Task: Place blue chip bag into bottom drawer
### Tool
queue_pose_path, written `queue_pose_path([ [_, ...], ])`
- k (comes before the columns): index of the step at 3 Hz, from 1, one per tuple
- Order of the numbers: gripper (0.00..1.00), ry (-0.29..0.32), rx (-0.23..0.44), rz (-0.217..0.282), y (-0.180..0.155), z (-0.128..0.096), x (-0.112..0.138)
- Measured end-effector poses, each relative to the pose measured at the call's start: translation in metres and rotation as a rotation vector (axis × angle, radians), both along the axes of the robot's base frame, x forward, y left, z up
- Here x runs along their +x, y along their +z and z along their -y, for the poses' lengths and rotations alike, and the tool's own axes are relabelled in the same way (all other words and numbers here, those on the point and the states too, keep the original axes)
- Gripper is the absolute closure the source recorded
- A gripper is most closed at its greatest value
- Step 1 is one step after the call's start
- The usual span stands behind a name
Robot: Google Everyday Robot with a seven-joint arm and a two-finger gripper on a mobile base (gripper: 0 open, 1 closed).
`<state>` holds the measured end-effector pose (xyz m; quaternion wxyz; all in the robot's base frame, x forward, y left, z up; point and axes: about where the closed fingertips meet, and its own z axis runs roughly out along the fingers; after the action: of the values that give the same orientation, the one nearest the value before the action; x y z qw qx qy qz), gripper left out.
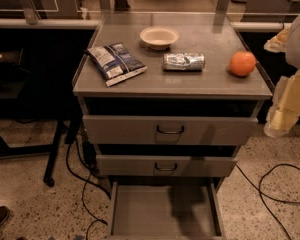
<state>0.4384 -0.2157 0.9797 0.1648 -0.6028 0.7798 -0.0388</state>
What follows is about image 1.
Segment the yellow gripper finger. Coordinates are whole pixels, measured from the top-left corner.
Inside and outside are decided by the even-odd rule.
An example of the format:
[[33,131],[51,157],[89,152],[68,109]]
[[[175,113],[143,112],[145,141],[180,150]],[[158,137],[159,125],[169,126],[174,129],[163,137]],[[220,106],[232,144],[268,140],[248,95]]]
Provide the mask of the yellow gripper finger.
[[300,70],[291,77],[281,77],[278,81],[272,106],[270,107],[264,133],[272,138],[289,133],[300,118]]
[[284,28],[264,44],[264,49],[273,53],[285,52],[286,41],[290,28]]

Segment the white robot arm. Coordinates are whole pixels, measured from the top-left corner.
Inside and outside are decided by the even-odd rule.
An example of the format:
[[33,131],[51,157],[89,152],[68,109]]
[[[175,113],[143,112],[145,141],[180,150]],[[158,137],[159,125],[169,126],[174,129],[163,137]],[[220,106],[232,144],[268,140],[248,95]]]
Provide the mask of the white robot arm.
[[264,133],[277,138],[286,135],[300,118],[300,14],[287,30],[268,40],[264,48],[284,51],[286,62],[297,69],[290,78],[279,79],[266,116]]

